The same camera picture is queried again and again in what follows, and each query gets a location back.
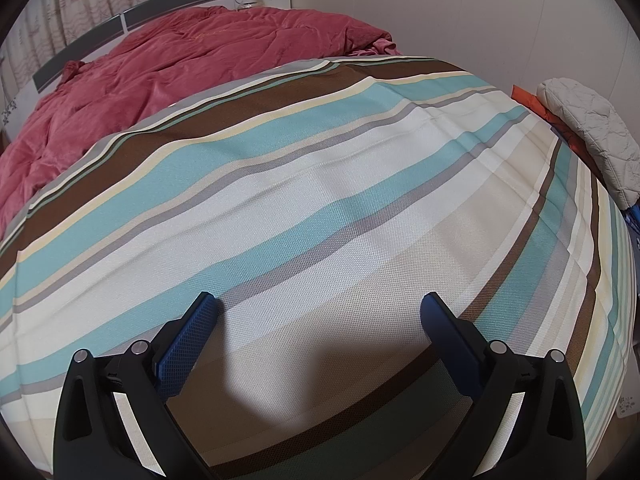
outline striped sheet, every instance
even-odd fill
[[[427,58],[297,62],[101,141],[12,222],[0,410],[51,471],[73,352],[152,338],[208,290],[225,312],[168,405],[213,470],[419,478],[469,407],[419,323],[436,290],[486,338],[566,352],[591,457],[634,272],[606,191],[486,82]]]

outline pink blanket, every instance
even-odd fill
[[[396,54],[388,32],[316,10],[192,7],[72,62],[0,156],[0,234],[43,186],[101,138],[213,86],[299,59]]]

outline silver screw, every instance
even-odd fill
[[[559,350],[552,350],[550,355],[556,363],[564,361],[564,354]]]
[[[131,345],[131,351],[135,355],[143,354],[144,352],[146,352],[147,348],[149,348],[149,343],[143,340],[136,341],[135,343],[133,343],[133,345]]]
[[[507,353],[507,345],[505,345],[502,341],[491,341],[489,348],[492,352],[497,354],[505,354]]]
[[[74,361],[76,363],[81,363],[82,361],[84,361],[87,358],[88,355],[89,355],[89,352],[87,352],[86,350],[78,350],[74,354]]]

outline patterned curtain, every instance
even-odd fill
[[[18,90],[69,43],[144,1],[30,0],[2,46]]]

